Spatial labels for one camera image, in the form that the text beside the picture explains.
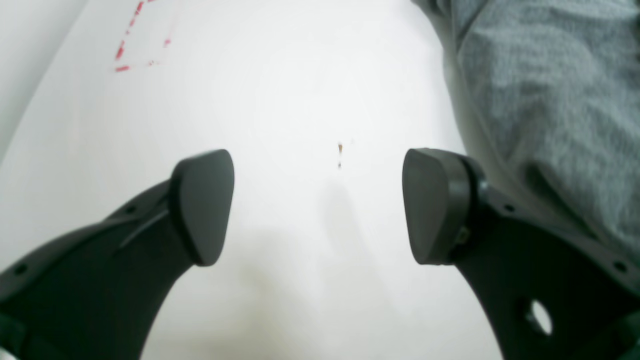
gray fabric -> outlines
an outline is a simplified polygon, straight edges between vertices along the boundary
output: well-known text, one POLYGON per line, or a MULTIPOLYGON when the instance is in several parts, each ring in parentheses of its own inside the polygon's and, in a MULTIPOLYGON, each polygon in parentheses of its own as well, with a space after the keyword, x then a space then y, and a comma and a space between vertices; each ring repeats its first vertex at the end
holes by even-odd
POLYGON ((633 0, 433 0, 509 171, 640 265, 640 42, 633 0))

red marking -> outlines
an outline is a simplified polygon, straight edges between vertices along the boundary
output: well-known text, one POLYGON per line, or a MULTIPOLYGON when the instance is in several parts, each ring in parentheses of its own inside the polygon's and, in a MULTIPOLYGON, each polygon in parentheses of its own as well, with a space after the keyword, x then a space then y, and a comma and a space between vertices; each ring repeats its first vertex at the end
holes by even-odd
POLYGON ((120 44, 120 48, 116 54, 116 60, 119 60, 122 57, 122 53, 124 53, 124 41, 120 44))

white floor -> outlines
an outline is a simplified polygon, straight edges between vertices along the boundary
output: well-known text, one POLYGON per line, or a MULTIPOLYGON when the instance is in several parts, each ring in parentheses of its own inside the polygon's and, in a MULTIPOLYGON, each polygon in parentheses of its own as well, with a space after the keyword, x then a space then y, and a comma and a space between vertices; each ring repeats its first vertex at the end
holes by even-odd
POLYGON ((414 4, 154 0, 129 28, 137 5, 90 0, 27 108, 0 267, 226 148, 222 257, 175 285, 144 359, 500 359, 457 270, 409 248, 406 150, 465 151, 414 4))

round hole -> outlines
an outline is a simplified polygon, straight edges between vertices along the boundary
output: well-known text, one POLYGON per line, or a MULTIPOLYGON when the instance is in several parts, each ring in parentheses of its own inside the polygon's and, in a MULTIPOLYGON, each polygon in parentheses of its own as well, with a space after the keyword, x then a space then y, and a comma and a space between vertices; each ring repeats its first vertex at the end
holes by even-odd
POLYGON ((622 261, 616 261, 613 263, 613 266, 615 266, 619 272, 627 272, 627 266, 622 261))
POLYGON ((553 324, 551 322, 551 316, 540 301, 533 300, 530 303, 525 317, 534 332, 544 336, 550 336, 552 334, 553 324))
POLYGON ((20 275, 22 275, 22 274, 26 273, 26 272, 27 272, 27 269, 28 269, 27 264, 21 264, 21 265, 19 265, 17 268, 15 268, 15 270, 13 271, 13 273, 14 273, 15 275, 17 275, 17 276, 20 276, 20 275))

screw hole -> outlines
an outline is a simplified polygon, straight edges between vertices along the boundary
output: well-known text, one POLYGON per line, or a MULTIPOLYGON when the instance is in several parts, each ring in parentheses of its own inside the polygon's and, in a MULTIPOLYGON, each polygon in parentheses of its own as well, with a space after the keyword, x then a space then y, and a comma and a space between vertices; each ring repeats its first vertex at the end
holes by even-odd
POLYGON ((20 275, 22 275, 22 274, 26 273, 26 272, 27 272, 27 270, 28 270, 27 264, 21 264, 21 265, 19 265, 17 268, 15 268, 15 270, 13 271, 13 273, 14 273, 16 276, 20 276, 20 275))
POLYGON ((525 318, 534 332, 544 336, 551 336, 553 333, 554 328, 551 322, 551 316, 540 301, 531 301, 525 313, 525 318))
POLYGON ((613 266, 615 266, 619 272, 627 272, 627 266, 622 261, 616 261, 613 263, 613 266))

